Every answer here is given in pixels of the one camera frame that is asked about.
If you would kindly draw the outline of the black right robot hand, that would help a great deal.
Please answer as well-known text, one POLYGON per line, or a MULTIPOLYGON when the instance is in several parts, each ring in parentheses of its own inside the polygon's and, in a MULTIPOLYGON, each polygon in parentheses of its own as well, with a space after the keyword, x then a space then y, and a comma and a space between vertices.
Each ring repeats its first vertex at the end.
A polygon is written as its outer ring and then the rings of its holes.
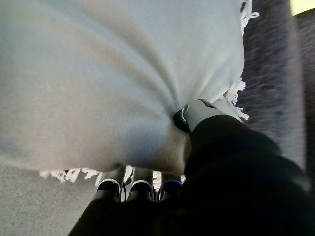
POLYGON ((174 116, 190 137, 185 181, 135 169, 109 173, 70 231, 72 236, 312 236, 315 201, 301 168, 267 136, 198 99, 174 116))

